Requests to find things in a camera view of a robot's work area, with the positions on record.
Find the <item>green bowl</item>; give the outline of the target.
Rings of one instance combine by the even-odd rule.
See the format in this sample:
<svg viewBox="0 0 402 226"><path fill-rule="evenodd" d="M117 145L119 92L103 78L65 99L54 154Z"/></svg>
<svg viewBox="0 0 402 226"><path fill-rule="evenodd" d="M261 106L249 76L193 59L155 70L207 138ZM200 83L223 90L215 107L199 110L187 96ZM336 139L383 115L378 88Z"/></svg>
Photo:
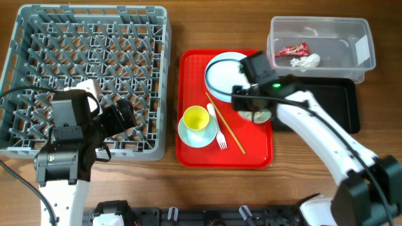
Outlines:
<svg viewBox="0 0 402 226"><path fill-rule="evenodd" d="M254 111L254 112L239 111L238 114L245 121L249 121L259 125L269 124L272 116L272 113L269 110Z"/></svg>

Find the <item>red snack wrapper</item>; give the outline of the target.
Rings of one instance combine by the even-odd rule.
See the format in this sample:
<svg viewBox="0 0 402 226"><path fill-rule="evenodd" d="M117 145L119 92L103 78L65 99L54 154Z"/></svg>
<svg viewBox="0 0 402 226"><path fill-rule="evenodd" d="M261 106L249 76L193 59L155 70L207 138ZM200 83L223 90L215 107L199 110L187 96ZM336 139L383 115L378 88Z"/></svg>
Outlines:
<svg viewBox="0 0 402 226"><path fill-rule="evenodd" d="M299 43L294 46L283 47L281 50L277 51L274 54L275 57L286 57L286 56L307 57L309 55L310 50L305 42Z"/></svg>

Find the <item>white tissue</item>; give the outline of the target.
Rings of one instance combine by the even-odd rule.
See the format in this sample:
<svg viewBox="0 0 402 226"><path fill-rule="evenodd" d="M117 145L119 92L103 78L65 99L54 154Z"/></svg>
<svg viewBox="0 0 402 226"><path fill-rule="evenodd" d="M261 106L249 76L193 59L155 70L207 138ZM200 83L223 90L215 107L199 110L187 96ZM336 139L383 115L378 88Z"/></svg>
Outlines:
<svg viewBox="0 0 402 226"><path fill-rule="evenodd" d="M313 53L309 56L302 56L300 58L293 58L290 60L292 67L317 67L320 63L320 56Z"/></svg>

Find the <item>yellow cup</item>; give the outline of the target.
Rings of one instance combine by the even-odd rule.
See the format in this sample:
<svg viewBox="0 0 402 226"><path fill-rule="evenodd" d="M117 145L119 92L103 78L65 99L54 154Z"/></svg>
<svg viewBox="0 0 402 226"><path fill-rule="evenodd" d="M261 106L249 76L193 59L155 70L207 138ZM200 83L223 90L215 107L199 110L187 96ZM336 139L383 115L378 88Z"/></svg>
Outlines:
<svg viewBox="0 0 402 226"><path fill-rule="evenodd" d="M208 111L199 105L193 105L185 110L183 113L183 121L185 125L194 131L201 131L207 127L209 123Z"/></svg>

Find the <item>small light blue bowl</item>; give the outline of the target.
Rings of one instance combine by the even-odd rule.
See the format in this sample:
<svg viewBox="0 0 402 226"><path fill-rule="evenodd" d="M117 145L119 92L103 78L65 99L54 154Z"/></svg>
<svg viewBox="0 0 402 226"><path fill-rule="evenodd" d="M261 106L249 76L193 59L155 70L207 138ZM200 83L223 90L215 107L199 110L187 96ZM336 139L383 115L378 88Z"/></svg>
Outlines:
<svg viewBox="0 0 402 226"><path fill-rule="evenodd" d="M216 137L217 121L211 119L207 127L200 132L191 131L184 123L183 118L178 123L178 135L180 139L192 148L202 148L209 145Z"/></svg>

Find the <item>rice food waste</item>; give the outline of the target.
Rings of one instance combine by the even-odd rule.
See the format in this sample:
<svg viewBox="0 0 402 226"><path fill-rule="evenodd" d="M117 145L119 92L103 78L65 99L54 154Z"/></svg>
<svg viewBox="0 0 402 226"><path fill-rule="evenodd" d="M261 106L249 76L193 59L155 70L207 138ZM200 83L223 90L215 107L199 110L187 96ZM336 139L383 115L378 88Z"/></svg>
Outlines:
<svg viewBox="0 0 402 226"><path fill-rule="evenodd" d="M262 124L268 121L271 118L271 113L269 111L266 112L255 112L253 121L257 124Z"/></svg>

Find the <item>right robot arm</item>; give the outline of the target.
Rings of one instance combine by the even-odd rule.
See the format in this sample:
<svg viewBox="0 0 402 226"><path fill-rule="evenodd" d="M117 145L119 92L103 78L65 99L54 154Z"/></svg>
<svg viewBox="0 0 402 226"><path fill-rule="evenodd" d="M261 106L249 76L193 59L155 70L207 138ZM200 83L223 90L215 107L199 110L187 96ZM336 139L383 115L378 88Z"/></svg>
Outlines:
<svg viewBox="0 0 402 226"><path fill-rule="evenodd" d="M299 209L307 225L394 225L401 215L401 164L380 158L350 136L296 77L262 80L232 88L232 108L270 110L322 160L338 189L332 198L314 196Z"/></svg>

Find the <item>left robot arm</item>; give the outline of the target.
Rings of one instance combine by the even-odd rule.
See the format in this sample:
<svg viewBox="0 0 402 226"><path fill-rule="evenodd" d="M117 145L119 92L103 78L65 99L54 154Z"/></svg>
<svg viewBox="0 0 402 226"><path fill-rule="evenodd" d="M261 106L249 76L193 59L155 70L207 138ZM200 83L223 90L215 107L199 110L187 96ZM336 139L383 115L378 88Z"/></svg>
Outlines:
<svg viewBox="0 0 402 226"><path fill-rule="evenodd" d="M133 105L121 99L105 109L91 110L93 94L75 89L57 92L51 103L53 142L34 158L36 182L42 195L42 225L81 225L89 193L96 150L109 147L106 138L134 127Z"/></svg>

